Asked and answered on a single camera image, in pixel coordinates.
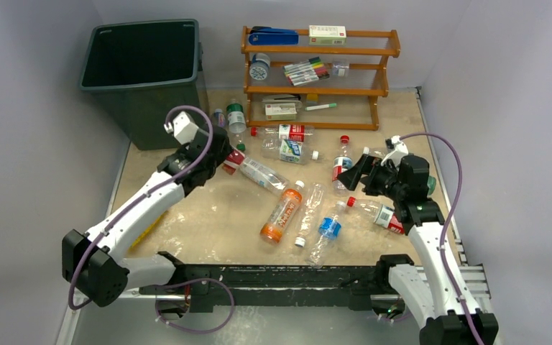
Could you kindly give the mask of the red label bottle lake picture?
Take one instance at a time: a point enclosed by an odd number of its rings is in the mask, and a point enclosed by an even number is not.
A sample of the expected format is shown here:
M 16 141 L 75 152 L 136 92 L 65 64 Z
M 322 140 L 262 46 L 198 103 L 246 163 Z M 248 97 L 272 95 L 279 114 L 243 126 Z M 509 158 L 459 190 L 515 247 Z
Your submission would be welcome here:
M 349 192 L 344 184 L 338 180 L 338 176 L 341 173 L 346 172 L 353 165 L 350 155 L 349 143 L 349 136 L 342 135 L 339 139 L 339 148 L 337 149 L 336 156 L 333 159 L 332 186 L 333 192 L 337 196 L 345 196 Z

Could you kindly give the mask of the clear unlabelled crushed bottle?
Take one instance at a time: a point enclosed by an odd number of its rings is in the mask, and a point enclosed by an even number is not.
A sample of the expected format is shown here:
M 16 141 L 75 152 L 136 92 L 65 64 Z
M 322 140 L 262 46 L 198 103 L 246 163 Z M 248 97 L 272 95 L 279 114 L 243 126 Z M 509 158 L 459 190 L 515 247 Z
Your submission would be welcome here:
M 298 233 L 294 241 L 296 247 L 304 248 L 309 242 L 311 230 L 316 225 L 325 192 L 326 187 L 323 184 L 313 183 L 311 185 L 303 204 L 303 216 L 300 219 Z

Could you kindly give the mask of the blue label water bottle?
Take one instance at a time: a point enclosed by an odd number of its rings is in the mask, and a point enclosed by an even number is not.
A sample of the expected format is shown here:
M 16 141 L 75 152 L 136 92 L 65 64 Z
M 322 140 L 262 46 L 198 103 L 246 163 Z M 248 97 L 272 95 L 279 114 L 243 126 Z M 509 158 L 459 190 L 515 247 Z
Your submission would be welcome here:
M 306 262 L 315 268 L 324 265 L 330 248 L 339 236 L 341 231 L 341 217 L 344 215 L 347 204 L 343 201 L 337 201 L 335 205 L 323 217 L 318 226 L 318 239 L 312 246 Z

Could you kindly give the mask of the white label clear bottle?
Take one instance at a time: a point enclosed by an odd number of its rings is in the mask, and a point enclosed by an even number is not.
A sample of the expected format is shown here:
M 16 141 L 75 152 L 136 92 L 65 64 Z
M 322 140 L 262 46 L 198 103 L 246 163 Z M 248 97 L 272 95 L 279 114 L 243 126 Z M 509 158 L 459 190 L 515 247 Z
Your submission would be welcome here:
M 239 171 L 260 187 L 277 196 L 290 186 L 290 181 L 286 177 L 250 157 L 244 158 Z

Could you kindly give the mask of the orange tea bottle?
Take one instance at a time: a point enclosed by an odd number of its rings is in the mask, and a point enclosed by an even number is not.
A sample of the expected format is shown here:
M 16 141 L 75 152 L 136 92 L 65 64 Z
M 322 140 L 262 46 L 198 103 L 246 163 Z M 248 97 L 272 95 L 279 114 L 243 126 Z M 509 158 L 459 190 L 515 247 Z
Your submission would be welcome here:
M 271 244 L 278 244 L 288 224 L 299 209 L 303 200 L 305 183 L 297 180 L 292 187 L 286 188 L 276 206 L 272 210 L 268 220 L 260 230 L 260 237 Z

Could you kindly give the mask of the yellow plastic bottle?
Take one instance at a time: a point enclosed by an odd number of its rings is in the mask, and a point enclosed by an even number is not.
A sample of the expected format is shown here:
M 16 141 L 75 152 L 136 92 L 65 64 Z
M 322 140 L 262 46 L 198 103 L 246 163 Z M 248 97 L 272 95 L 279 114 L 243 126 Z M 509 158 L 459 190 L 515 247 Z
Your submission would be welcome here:
M 161 215 L 159 215 L 136 239 L 135 241 L 132 243 L 132 245 L 130 246 L 129 248 L 129 251 L 132 251 L 135 247 L 138 246 L 139 243 L 141 243 L 143 241 L 143 239 L 148 235 L 150 234 L 153 229 L 155 229 L 157 226 L 160 225 L 160 223 L 162 222 L 162 220 L 164 219 L 165 215 L 166 215 L 167 211 L 165 211 L 164 213 L 162 213 Z

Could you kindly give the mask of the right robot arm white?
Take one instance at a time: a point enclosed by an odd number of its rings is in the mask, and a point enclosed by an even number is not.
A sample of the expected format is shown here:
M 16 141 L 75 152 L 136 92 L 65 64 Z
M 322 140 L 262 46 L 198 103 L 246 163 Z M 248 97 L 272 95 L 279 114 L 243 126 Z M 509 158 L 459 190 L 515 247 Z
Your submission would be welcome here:
M 426 279 L 408 257 L 385 255 L 377 263 L 376 286 L 396 291 L 418 327 L 421 344 L 494 344 L 499 325 L 493 313 L 484 312 L 456 264 L 446 243 L 449 222 L 437 202 L 428 197 L 429 163 L 405 155 L 399 162 L 362 155 L 337 179 L 346 189 L 363 185 L 368 196 L 385 196 L 395 206 L 402 224 L 423 264 Z

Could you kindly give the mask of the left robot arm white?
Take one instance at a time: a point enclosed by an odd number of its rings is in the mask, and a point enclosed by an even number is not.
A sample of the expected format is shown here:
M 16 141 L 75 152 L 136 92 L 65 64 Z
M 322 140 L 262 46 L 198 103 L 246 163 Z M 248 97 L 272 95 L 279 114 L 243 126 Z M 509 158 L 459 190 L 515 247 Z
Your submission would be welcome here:
M 120 208 L 87 231 L 70 230 L 62 240 L 62 273 L 70 283 L 68 306 L 86 303 L 105 307 L 122 292 L 150 285 L 176 294 L 185 287 L 185 274 L 166 252 L 128 259 L 128 250 L 154 222 L 191 192 L 205 185 L 233 152 L 226 131 L 199 129 L 192 140 L 168 155 L 149 180 Z M 75 292 L 86 296 L 76 304 Z

